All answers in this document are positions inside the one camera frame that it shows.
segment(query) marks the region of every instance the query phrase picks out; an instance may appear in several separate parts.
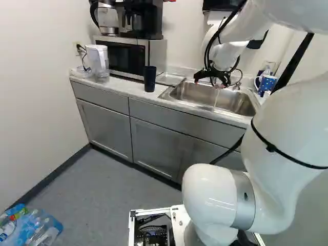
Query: cabinet door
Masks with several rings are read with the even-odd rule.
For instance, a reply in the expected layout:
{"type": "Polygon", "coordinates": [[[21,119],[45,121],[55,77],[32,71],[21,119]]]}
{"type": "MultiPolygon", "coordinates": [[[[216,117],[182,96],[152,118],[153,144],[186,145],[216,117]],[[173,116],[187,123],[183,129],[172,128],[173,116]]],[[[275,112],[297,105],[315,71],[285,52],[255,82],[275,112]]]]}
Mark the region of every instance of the cabinet door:
{"type": "MultiPolygon", "coordinates": [[[[188,137],[188,151],[185,152],[185,158],[180,167],[178,182],[182,183],[183,174],[193,164],[197,163],[210,163],[216,157],[223,154],[228,149],[214,145],[212,143],[199,140],[197,138],[188,137]]],[[[219,161],[217,166],[233,169],[237,171],[246,171],[245,166],[242,163],[241,155],[239,152],[233,152],[221,161],[219,161]]]]}
{"type": "Polygon", "coordinates": [[[134,162],[176,181],[186,136],[132,117],[131,133],[134,162]]]}
{"type": "Polygon", "coordinates": [[[129,117],[89,102],[76,101],[90,142],[132,161],[129,117]]]}

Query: white machine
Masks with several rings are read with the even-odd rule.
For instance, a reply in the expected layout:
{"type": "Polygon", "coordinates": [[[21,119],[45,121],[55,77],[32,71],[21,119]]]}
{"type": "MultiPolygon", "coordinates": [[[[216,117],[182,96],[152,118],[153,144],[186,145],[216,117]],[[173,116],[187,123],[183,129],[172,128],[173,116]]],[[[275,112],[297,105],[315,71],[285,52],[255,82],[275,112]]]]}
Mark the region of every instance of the white machine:
{"type": "MultiPolygon", "coordinates": [[[[221,32],[222,44],[212,46],[213,66],[229,70],[248,41],[262,37],[272,23],[327,33],[326,13],[328,2],[322,0],[248,0],[221,32]]],[[[217,28],[209,31],[204,46],[217,28]]],[[[328,166],[327,91],[328,81],[311,80],[266,100],[241,144],[247,173],[208,164],[186,171],[183,203],[191,221],[185,242],[196,232],[207,246],[228,246],[238,229],[278,234],[291,225],[300,192],[328,166]]]]}

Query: coffee maker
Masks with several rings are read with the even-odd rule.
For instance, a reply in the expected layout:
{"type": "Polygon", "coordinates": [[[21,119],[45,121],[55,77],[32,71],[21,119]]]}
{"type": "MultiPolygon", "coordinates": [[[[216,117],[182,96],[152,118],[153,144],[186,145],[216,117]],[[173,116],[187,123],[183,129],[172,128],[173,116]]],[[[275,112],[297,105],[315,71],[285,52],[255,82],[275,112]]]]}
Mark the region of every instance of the coffee maker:
{"type": "Polygon", "coordinates": [[[102,35],[118,36],[115,0],[89,0],[90,15],[102,35]]]}
{"type": "Polygon", "coordinates": [[[163,39],[163,0],[116,1],[119,36],[141,39],[163,39]]]}

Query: kitchen sink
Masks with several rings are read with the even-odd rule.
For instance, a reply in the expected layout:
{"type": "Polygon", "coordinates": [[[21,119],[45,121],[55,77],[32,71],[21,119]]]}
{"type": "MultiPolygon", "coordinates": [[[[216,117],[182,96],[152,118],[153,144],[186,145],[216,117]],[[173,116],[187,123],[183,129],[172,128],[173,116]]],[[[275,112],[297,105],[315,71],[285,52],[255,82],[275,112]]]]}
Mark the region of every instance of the kitchen sink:
{"type": "Polygon", "coordinates": [[[251,97],[246,89],[216,89],[212,86],[181,82],[175,88],[168,88],[159,96],[161,99],[217,112],[224,110],[234,114],[253,117],[256,113],[251,97]]]}

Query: dark blue cup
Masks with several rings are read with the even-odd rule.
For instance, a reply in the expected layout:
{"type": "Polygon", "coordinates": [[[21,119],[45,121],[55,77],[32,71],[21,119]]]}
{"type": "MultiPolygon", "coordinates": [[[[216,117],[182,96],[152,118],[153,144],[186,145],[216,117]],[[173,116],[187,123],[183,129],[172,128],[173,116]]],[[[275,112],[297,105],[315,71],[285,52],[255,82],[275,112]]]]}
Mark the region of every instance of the dark blue cup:
{"type": "Polygon", "coordinates": [[[154,92],[156,81],[156,67],[145,66],[143,69],[143,82],[145,83],[146,92],[154,92]]]}

